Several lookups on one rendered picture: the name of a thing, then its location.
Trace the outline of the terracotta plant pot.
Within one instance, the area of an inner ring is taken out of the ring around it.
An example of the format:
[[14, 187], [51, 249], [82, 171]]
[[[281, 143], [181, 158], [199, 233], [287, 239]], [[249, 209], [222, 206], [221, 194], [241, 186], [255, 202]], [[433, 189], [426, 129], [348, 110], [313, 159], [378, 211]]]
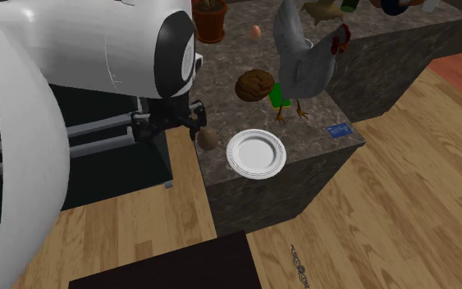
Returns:
[[192, 0], [192, 14], [199, 41], [215, 44], [224, 39], [226, 12], [225, 0]]

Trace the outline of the blue card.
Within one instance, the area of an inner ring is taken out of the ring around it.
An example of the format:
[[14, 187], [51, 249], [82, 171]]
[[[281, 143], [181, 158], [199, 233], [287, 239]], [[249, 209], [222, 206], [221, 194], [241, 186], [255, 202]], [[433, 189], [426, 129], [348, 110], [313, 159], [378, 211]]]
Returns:
[[353, 133], [353, 131], [346, 123], [328, 126], [327, 131], [333, 138], [339, 138], [345, 135], [351, 135]]

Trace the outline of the tan duck figure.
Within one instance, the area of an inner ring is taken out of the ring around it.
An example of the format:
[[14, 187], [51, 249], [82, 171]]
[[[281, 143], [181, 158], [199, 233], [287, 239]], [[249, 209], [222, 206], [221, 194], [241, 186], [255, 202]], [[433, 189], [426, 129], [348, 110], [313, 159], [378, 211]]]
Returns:
[[337, 7], [336, 0], [316, 0], [304, 2], [301, 11], [306, 11], [312, 18], [314, 25], [320, 21], [330, 21], [335, 19], [344, 20], [344, 12]]

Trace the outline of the grey chicken figure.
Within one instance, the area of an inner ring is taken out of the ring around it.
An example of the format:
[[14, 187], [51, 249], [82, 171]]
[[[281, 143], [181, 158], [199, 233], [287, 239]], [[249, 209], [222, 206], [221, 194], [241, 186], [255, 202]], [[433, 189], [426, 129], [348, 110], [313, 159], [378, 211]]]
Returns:
[[322, 93], [336, 68], [336, 55], [347, 50], [350, 28], [339, 25], [312, 47], [308, 46], [295, 0], [283, 0], [273, 22], [280, 56], [281, 99], [308, 99]]

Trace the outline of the brown round cookie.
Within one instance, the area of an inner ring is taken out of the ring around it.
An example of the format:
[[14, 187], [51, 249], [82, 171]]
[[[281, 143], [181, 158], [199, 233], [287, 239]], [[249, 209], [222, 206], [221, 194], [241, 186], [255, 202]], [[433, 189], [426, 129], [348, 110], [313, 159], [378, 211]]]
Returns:
[[237, 97], [245, 102], [256, 102], [265, 98], [272, 91], [274, 84], [275, 80], [269, 72], [253, 69], [238, 78], [235, 92]]

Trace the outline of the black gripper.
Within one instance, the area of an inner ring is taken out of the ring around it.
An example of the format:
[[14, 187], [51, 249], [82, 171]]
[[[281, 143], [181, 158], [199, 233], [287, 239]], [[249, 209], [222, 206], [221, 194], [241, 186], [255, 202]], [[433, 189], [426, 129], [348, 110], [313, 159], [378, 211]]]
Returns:
[[138, 98], [142, 110], [131, 114], [135, 138], [154, 138], [161, 131], [178, 126], [190, 126], [190, 138], [195, 141], [200, 127], [207, 125], [206, 109], [200, 100], [189, 106], [188, 97], [169, 99]]

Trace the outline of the white plate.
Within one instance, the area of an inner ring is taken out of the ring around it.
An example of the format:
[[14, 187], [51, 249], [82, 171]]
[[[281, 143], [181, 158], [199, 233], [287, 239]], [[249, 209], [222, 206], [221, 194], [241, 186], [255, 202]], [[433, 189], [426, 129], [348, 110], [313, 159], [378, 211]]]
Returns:
[[265, 180], [277, 175], [286, 164], [284, 144], [273, 133], [248, 129], [235, 134], [227, 144], [226, 158], [243, 177]]

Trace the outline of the brown egg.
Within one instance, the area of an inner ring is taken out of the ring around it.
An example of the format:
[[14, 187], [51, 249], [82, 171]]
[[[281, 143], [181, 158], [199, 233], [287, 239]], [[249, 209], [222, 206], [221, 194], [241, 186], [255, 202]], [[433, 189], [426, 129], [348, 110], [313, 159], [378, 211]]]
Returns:
[[213, 128], [202, 127], [197, 134], [197, 143], [205, 151], [210, 151], [218, 146], [217, 131]]

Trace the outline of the dark brown furniture top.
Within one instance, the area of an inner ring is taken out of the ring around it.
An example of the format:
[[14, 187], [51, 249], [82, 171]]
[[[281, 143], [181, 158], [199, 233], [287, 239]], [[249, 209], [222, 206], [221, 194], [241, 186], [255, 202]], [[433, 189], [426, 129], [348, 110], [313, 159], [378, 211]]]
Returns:
[[72, 280], [68, 289], [262, 289], [244, 232]]

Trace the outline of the dark blue round container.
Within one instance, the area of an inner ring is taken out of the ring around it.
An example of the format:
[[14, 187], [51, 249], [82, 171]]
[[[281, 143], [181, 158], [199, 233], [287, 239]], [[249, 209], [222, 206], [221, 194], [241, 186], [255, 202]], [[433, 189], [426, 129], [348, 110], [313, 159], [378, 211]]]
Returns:
[[389, 16], [398, 16], [404, 13], [412, 0], [380, 0], [381, 9]]

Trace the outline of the dark robot stand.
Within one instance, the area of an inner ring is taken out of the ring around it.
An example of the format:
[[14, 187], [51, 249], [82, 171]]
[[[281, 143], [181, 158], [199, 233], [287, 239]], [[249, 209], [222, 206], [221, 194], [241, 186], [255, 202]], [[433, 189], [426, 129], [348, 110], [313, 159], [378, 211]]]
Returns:
[[[115, 117], [137, 109], [136, 98], [52, 85], [67, 126]], [[97, 154], [73, 158], [63, 209], [73, 209], [172, 180], [165, 135]], [[0, 177], [0, 217], [2, 178]]]

